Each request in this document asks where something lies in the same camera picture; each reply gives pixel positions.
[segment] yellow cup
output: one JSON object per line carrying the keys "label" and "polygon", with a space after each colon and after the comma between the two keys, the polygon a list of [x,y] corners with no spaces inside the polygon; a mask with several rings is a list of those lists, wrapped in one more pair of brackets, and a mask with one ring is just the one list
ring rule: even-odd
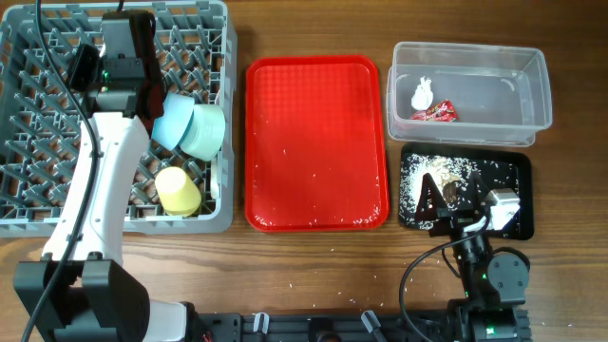
{"label": "yellow cup", "polygon": [[162,207],[169,215],[190,216],[200,207],[200,191],[178,167],[167,167],[154,180]]}

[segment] dark red object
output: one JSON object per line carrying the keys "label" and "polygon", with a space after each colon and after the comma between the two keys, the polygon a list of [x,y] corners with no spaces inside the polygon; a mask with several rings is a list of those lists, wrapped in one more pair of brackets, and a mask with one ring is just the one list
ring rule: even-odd
{"label": "dark red object", "polygon": [[247,71],[245,216],[263,232],[371,229],[389,213],[378,71],[364,56]]}
{"label": "dark red object", "polygon": [[452,102],[443,100],[427,110],[415,112],[410,119],[451,123],[458,120],[458,113],[456,113]]}

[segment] gray plastic crate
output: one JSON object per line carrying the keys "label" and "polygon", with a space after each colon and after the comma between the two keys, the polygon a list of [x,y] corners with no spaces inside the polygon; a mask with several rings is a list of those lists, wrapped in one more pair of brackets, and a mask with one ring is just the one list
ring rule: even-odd
{"label": "gray plastic crate", "polygon": [[[62,70],[81,43],[101,48],[101,16],[116,3],[45,5],[43,25]],[[226,136],[218,153],[219,198],[210,195],[210,163],[152,142],[138,166],[124,230],[145,234],[217,233],[233,219],[235,154],[232,109],[237,84],[237,34],[220,1],[126,3],[157,17],[155,44],[170,91],[197,104],[219,104]],[[15,6],[0,25],[0,238],[48,237],[61,215],[78,156],[75,108],[48,70],[34,27],[34,6]],[[191,218],[164,214],[154,177],[182,167],[201,189],[203,205]]]}

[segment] wooden tabletop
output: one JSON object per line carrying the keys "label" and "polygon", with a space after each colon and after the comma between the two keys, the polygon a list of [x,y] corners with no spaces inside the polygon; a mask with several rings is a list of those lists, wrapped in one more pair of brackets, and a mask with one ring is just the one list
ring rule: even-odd
{"label": "wooden tabletop", "polygon": [[[26,2],[5,0],[0,11]],[[546,57],[554,110],[553,125],[534,145],[517,149],[533,166],[536,234],[528,241],[492,243],[518,248],[532,261],[524,307],[535,340],[608,340],[605,1],[235,1],[228,8],[237,29],[240,77],[234,222],[218,235],[126,236],[124,267],[151,297],[190,301],[201,313],[396,313],[405,263],[446,241],[397,221],[403,143],[386,137],[391,211],[381,228],[261,234],[243,215],[244,71],[266,56],[359,53],[376,63],[385,89],[392,50],[402,41],[534,47]],[[0,341],[21,336],[28,315],[12,289],[12,275],[18,261],[38,259],[44,243],[0,240]],[[462,296],[459,280],[438,260],[421,264],[408,283],[412,309],[441,309]]]}

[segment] red candy wrapper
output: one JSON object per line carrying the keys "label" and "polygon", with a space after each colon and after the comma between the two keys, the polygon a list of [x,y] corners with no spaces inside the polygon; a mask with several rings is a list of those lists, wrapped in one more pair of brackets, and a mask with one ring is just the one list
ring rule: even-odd
{"label": "red candy wrapper", "polygon": [[454,110],[452,102],[449,100],[443,100],[436,106],[433,106],[427,110],[419,110],[415,112],[410,119],[451,123],[458,120],[458,114],[456,113],[456,110]]}

